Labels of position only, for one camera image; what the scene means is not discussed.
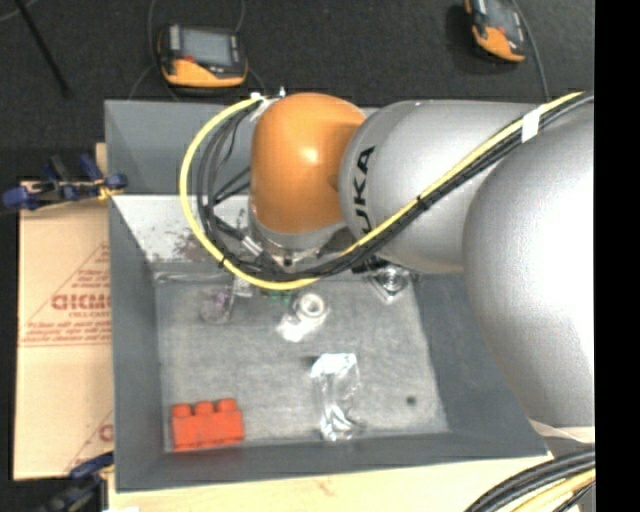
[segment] blue clamp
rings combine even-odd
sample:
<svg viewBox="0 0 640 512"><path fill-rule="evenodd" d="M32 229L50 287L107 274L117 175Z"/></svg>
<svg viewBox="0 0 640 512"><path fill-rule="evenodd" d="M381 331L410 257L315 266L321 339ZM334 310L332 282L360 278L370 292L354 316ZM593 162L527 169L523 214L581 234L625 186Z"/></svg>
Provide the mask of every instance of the blue clamp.
<svg viewBox="0 0 640 512"><path fill-rule="evenodd" d="M36 210L51 204L98 197L105 191L122 190L129 184L124 174L105 177L88 153L80 155L80 169L85 180L72 181L60 157L54 155L44 168L45 180L30 188L21 185L4 191L2 202L11 210Z"/></svg>

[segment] red lego brick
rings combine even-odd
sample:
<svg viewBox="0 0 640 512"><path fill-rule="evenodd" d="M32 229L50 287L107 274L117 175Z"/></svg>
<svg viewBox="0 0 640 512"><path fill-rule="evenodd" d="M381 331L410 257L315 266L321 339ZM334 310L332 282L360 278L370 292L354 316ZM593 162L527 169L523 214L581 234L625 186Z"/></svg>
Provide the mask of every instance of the red lego brick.
<svg viewBox="0 0 640 512"><path fill-rule="evenodd" d="M242 411L232 398L198 402L193 411L189 404L177 404L171 411L174 451L210 448L244 439Z"/></svg>

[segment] kuka logo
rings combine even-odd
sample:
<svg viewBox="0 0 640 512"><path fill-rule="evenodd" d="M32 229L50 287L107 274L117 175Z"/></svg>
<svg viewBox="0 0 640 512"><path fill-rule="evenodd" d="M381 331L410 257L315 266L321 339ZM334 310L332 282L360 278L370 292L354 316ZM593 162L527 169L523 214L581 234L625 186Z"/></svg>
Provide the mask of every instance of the kuka logo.
<svg viewBox="0 0 640 512"><path fill-rule="evenodd" d="M362 219L364 225L362 225L362 234L366 235L372 229L371 221L369 220L369 213L367 212L367 198L365 196L365 189L367 186L367 172L369 171L369 157L371 153L376 149L375 146L371 146L360 153L358 157L357 167L362 173L362 181L358 181L358 178L353 178L353 189L355 196L353 197L353 204L356 206L356 215Z"/></svg>

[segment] gray bin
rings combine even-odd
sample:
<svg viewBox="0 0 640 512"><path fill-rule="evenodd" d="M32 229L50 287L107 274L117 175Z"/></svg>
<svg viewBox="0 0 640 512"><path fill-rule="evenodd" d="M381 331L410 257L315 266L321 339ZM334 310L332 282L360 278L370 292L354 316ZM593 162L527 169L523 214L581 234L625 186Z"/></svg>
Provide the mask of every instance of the gray bin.
<svg viewBox="0 0 640 512"><path fill-rule="evenodd" d="M330 314L298 344L274 329L286 307L257 292L236 300L226 324L199 318L203 293L230 277L188 237L177 169L196 131L220 109L106 103L109 171L130 179L110 208L117 488L546 453L485 347L459 275L414 276L391 305L363 277L321 281L313 290ZM238 133L230 173L244 166L250 130ZM223 215L233 219L244 199L232 199ZM358 357L358 411L367 428L350 441L323 441L316 428L309 369L325 352ZM244 412L246 440L172 452L171 405L227 395Z"/></svg>

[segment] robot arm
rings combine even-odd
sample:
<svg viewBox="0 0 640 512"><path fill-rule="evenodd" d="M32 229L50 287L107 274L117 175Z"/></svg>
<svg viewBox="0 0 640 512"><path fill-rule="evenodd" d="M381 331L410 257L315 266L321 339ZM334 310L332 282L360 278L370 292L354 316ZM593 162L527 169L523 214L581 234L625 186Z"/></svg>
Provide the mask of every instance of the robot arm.
<svg viewBox="0 0 640 512"><path fill-rule="evenodd" d="M207 219L202 230L186 188L207 134L260 102L212 120L182 167L185 214L225 268L281 290L373 255L414 272L463 272L487 345L527 414L593 426L592 95L528 115L531 105L407 101L366 117L326 95L278 100L254 132L246 260L223 240L246 235ZM347 242L318 263L345 232Z"/></svg>

